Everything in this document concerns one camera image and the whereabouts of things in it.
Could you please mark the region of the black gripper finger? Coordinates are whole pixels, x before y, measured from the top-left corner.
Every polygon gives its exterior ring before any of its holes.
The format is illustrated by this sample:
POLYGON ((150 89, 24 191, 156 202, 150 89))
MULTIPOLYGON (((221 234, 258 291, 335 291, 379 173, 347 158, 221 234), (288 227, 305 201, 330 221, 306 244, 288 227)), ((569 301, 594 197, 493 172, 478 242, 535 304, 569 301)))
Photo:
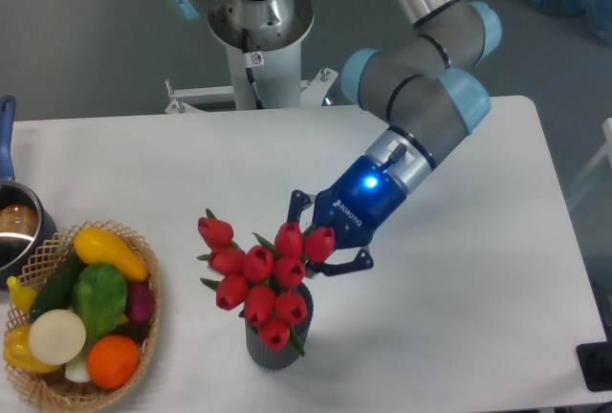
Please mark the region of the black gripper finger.
POLYGON ((299 222, 302 212, 308 207, 311 207, 315 203, 315 200, 315 194, 307 193, 300 189, 293 190, 290 196, 286 222, 299 222))
POLYGON ((366 271, 372 269, 373 267, 374 259, 371 256, 369 247, 366 246, 359 248, 355 257, 348 262, 340 264, 329 264, 327 262, 313 263, 312 261, 308 261, 306 263, 305 276, 307 278, 314 278, 318 274, 323 274, 324 276, 330 277, 347 273, 366 271))

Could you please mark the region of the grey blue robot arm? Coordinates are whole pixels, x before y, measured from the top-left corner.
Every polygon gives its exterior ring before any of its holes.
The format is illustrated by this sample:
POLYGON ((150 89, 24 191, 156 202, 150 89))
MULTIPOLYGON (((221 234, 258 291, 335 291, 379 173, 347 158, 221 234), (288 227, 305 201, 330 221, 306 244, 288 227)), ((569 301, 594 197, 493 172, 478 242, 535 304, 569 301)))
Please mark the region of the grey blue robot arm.
MULTIPOLYGON (((314 20, 311 0, 167 0, 192 19, 205 16, 225 46, 240 110, 295 107, 301 43, 314 20)), ((308 276, 372 267, 375 231, 489 113, 486 89, 470 68, 499 44, 497 14, 481 2, 399 0, 415 37, 396 52, 363 49, 345 63, 345 96, 383 120, 386 130, 329 188, 292 194, 288 220, 311 208, 315 228, 331 228, 344 264, 308 261, 308 276)))

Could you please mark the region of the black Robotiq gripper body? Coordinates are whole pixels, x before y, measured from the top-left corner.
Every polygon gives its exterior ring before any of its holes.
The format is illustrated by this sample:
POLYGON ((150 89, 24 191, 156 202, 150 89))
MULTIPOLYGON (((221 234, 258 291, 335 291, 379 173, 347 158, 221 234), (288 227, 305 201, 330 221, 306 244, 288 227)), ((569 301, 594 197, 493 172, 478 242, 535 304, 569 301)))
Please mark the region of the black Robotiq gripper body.
POLYGON ((336 247, 364 247, 405 201, 404 190, 366 156, 359 157, 315 198, 313 224, 332 228, 336 247))

